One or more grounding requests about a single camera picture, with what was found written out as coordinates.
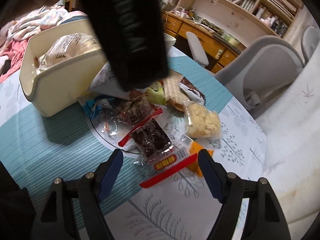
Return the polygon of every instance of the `pink blanket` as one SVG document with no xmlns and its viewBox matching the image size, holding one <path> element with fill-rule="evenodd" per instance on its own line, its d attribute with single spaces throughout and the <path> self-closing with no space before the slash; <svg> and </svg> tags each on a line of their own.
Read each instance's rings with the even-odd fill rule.
<svg viewBox="0 0 320 240">
<path fill-rule="evenodd" d="M 11 40 L 4 51 L 1 53 L 1 56 L 8 55 L 9 59 L 11 59 L 11 68 L 6 74 L 2 74 L 0 76 L 0 84 L 14 72 L 20 69 L 28 40 L 29 39 L 23 41 Z"/>
</svg>

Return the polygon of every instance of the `cream storage bin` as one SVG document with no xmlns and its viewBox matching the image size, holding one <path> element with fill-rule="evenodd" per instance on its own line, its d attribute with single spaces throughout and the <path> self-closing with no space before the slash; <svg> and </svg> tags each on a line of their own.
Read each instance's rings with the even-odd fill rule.
<svg viewBox="0 0 320 240">
<path fill-rule="evenodd" d="M 53 65 L 37 74 L 35 57 L 40 57 L 61 36 L 85 33 L 95 37 L 88 19 L 77 20 L 45 30 L 31 37 L 21 64 L 19 79 L 27 98 L 44 117 L 52 116 L 85 94 L 107 59 L 98 49 Z"/>
</svg>

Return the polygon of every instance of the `wall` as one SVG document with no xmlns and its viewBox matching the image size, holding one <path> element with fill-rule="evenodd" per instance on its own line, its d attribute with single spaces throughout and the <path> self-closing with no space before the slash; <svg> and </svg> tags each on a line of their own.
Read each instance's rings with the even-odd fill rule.
<svg viewBox="0 0 320 240">
<path fill-rule="evenodd" d="M 260 36 L 267 35 L 262 29 L 229 7 L 212 0 L 196 0 L 196 14 L 217 25 L 248 47 Z"/>
<path fill-rule="evenodd" d="M 308 25 L 312 25 L 319 31 L 320 34 L 320 29 L 319 26 L 316 24 L 316 21 L 312 17 L 307 7 L 303 6 L 303 8 L 296 15 L 295 21 L 291 25 L 291 28 L 284 36 L 284 40 L 289 42 L 296 49 L 303 61 L 304 57 L 301 49 L 301 39 L 303 32 Z"/>
</svg>

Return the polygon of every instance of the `chair backrest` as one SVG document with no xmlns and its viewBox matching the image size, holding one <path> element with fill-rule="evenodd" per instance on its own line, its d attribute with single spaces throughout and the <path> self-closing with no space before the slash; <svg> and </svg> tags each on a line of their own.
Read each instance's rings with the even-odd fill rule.
<svg viewBox="0 0 320 240">
<path fill-rule="evenodd" d="M 209 65 L 208 57 L 198 37 L 192 32 L 186 32 L 186 36 L 187 36 L 187 40 L 188 40 L 188 44 L 191 50 L 193 60 L 203 68 Z"/>
<path fill-rule="evenodd" d="M 301 48 L 303 57 L 305 59 L 305 64 L 307 64 L 310 58 L 312 57 L 317 45 L 319 44 L 319 41 L 319 32 L 311 25 L 308 25 L 301 39 Z"/>
<path fill-rule="evenodd" d="M 303 62 L 292 46 L 275 36 L 263 36 L 251 44 L 239 57 L 220 70 L 220 81 L 247 109 L 255 103 L 245 95 L 266 95 L 292 83 L 303 69 Z"/>
</svg>

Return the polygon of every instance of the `tablecloth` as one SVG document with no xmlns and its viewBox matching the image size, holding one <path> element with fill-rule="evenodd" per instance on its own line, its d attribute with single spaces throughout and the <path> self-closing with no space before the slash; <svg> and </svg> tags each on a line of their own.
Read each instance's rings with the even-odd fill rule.
<svg viewBox="0 0 320 240">
<path fill-rule="evenodd" d="M 222 140 L 198 142 L 214 149 L 214 160 L 227 171 L 257 180 L 266 144 L 260 127 L 200 65 L 174 48 L 169 56 L 169 67 L 198 87 L 206 96 L 207 108 L 219 113 Z M 42 117 L 25 99 L 18 73 L 0 85 L 0 137 L 0 160 L 19 186 L 28 188 L 36 209 L 55 177 L 79 178 L 112 153 L 78 104 L 53 117 Z M 206 239 L 221 205 L 212 198 L 203 178 L 183 169 L 149 189 L 141 189 L 138 178 L 132 159 L 125 157 L 110 197 L 100 205 L 115 239 Z M 241 236 L 246 210 L 243 201 L 234 239 Z M 86 239 L 76 201 L 75 213 L 81 237 Z"/>
</svg>

